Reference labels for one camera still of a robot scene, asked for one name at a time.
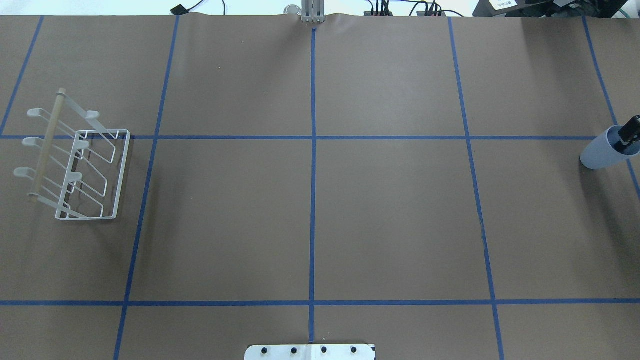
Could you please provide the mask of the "black laptop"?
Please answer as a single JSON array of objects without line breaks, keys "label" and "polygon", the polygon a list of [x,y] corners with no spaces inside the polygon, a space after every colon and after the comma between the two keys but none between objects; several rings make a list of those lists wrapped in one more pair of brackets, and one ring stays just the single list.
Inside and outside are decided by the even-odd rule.
[{"label": "black laptop", "polygon": [[626,0],[480,0],[472,16],[611,19],[626,4]]}]

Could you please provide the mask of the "black usb hub left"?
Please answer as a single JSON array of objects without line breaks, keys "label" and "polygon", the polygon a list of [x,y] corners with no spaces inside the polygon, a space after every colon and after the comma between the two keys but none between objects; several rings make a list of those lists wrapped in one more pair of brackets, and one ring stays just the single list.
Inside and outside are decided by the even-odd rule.
[{"label": "black usb hub left", "polygon": [[393,12],[386,8],[379,7],[371,7],[370,11],[363,12],[365,17],[384,17],[384,16],[393,16]]}]

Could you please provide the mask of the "black usb hub right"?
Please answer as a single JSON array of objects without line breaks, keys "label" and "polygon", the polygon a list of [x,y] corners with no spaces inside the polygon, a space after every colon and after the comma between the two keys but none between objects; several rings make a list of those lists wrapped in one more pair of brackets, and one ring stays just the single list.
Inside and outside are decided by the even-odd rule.
[{"label": "black usb hub right", "polygon": [[446,17],[446,11],[437,3],[425,3],[423,10],[413,10],[419,18],[442,18]]}]

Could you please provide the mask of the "black usb hub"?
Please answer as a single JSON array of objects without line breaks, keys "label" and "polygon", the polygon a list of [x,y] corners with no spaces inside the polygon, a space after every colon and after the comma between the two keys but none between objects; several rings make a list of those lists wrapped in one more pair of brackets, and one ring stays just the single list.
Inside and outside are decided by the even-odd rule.
[{"label": "black usb hub", "polygon": [[393,16],[393,12],[386,8],[379,7],[371,7],[370,11],[363,12],[365,17],[384,17],[384,16]]},{"label": "black usb hub", "polygon": [[423,10],[413,10],[419,18],[442,18],[446,17],[446,11],[437,3],[425,3]]}]

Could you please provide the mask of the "silver aluminium frame post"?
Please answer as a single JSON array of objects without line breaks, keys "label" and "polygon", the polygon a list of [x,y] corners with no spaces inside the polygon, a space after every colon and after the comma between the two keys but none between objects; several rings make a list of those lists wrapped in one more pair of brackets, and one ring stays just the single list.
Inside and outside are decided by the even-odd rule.
[{"label": "silver aluminium frame post", "polygon": [[325,1],[302,0],[300,16],[302,23],[324,23],[326,21]]}]

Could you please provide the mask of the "light blue plastic cup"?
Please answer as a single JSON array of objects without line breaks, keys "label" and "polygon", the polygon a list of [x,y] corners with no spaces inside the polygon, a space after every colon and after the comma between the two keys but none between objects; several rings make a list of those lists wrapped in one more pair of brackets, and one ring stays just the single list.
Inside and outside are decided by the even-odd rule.
[{"label": "light blue plastic cup", "polygon": [[618,134],[620,129],[621,125],[613,125],[595,137],[580,154],[580,163],[590,170],[600,170],[637,156],[640,152],[639,141],[631,143],[621,152],[615,148],[621,141]]}]

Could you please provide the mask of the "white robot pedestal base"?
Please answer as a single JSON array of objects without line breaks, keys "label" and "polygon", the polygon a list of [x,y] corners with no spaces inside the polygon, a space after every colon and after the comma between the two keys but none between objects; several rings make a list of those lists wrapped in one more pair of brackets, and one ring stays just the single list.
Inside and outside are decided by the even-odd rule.
[{"label": "white robot pedestal base", "polygon": [[261,344],[249,346],[245,360],[376,360],[374,345],[340,344]]}]

